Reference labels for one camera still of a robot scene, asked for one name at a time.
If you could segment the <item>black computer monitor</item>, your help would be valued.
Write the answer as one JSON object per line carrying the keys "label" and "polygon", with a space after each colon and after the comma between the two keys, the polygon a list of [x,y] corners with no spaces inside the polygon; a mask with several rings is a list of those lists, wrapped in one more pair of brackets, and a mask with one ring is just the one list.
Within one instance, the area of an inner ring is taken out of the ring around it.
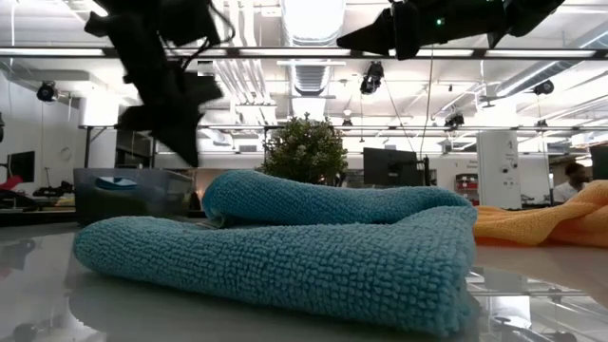
{"label": "black computer monitor", "polygon": [[608,145],[594,145],[589,148],[592,160],[593,179],[608,181]]}
{"label": "black computer monitor", "polygon": [[415,152],[365,147],[363,179],[388,187],[430,185],[429,161],[419,160]]}

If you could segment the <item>orange microfiber towel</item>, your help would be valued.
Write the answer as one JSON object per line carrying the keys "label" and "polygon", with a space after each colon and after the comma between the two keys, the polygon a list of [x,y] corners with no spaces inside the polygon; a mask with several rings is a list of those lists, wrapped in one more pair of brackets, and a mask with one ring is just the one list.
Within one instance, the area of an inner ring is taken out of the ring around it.
{"label": "orange microfiber towel", "polygon": [[479,244],[608,248],[608,180],[594,180],[554,207],[507,211],[479,206],[477,212],[473,236]]}

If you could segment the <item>small artificial potted plant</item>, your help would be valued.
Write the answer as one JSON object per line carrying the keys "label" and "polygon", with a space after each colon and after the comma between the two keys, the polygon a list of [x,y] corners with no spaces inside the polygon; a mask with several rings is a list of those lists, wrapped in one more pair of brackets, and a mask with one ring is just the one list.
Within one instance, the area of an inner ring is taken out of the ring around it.
{"label": "small artificial potted plant", "polygon": [[329,119],[291,118],[262,144],[257,171],[282,179],[335,186],[348,168],[343,135]]}

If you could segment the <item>silver ceiling air duct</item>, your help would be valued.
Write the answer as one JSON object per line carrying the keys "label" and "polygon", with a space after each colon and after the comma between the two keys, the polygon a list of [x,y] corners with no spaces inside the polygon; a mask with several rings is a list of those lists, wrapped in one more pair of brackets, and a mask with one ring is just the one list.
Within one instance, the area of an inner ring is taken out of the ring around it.
{"label": "silver ceiling air duct", "polygon": [[[279,0],[286,44],[291,48],[333,47],[340,36],[346,0]],[[303,60],[290,66],[294,91],[318,96],[325,91],[329,60]]]}

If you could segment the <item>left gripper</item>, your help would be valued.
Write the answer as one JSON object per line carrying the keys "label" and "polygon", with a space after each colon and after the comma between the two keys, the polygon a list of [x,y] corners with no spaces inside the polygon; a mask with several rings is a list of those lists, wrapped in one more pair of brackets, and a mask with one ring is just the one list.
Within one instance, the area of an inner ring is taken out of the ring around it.
{"label": "left gripper", "polygon": [[195,76],[188,66],[222,43],[212,0],[93,0],[105,10],[91,12],[85,32],[106,37],[123,64],[123,81],[134,85],[142,103],[128,107],[116,126],[148,131],[192,167],[199,165],[200,105],[222,97],[218,84]]}

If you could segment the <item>white pillar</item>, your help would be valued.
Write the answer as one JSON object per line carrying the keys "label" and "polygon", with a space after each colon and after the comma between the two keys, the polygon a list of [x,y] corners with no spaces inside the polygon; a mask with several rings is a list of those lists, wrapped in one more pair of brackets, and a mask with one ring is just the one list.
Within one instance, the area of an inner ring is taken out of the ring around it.
{"label": "white pillar", "polygon": [[521,209],[518,141],[515,131],[477,134],[480,204]]}

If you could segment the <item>person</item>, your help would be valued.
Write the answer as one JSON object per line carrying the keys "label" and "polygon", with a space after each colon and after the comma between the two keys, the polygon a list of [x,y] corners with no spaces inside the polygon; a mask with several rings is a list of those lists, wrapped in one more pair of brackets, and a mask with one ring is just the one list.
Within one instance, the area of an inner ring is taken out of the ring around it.
{"label": "person", "polygon": [[563,204],[581,192],[587,185],[585,167],[577,162],[566,165],[564,174],[567,180],[553,188],[553,203]]}

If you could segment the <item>black wall screen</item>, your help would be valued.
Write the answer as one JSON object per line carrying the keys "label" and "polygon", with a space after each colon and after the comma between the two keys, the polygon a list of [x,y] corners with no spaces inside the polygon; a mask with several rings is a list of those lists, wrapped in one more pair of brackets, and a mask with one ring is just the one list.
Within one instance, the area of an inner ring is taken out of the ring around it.
{"label": "black wall screen", "polygon": [[20,152],[8,155],[7,170],[10,177],[20,177],[22,182],[35,180],[35,152]]}

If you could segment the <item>black overhead frame rail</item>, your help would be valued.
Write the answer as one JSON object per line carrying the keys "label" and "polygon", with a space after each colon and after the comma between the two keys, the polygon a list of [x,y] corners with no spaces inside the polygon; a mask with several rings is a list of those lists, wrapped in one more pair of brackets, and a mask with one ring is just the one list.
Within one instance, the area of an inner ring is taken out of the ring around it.
{"label": "black overhead frame rail", "polygon": [[[0,57],[9,58],[116,58],[112,47],[0,47]],[[368,59],[382,56],[371,52],[338,47],[223,47],[210,48],[203,59]],[[604,61],[608,49],[532,49],[532,48],[423,48],[419,60],[531,60],[531,61]]]}

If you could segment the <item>red parts shelf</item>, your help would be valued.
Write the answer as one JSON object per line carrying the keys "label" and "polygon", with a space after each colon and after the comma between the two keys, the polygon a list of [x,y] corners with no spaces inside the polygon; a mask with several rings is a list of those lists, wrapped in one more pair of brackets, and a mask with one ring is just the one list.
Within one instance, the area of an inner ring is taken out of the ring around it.
{"label": "red parts shelf", "polygon": [[474,206],[480,204],[479,177],[477,174],[457,174],[454,191],[469,200]]}

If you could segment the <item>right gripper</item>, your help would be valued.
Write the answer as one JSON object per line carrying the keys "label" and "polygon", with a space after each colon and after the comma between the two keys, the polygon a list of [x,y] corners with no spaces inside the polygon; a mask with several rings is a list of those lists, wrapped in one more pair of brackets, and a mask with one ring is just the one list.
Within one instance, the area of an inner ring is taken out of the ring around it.
{"label": "right gripper", "polygon": [[402,0],[383,9],[373,23],[340,36],[340,48],[411,59],[420,47],[501,30],[503,0]]}

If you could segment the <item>grey plastic bin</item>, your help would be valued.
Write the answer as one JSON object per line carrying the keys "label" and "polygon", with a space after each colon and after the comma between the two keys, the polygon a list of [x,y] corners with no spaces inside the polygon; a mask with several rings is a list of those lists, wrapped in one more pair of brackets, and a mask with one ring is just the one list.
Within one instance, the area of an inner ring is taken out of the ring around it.
{"label": "grey plastic bin", "polygon": [[[108,191],[95,186],[99,177],[131,178],[138,186],[134,190]],[[75,212],[82,225],[123,216],[184,216],[194,192],[190,177],[162,169],[77,168],[73,180]]]}

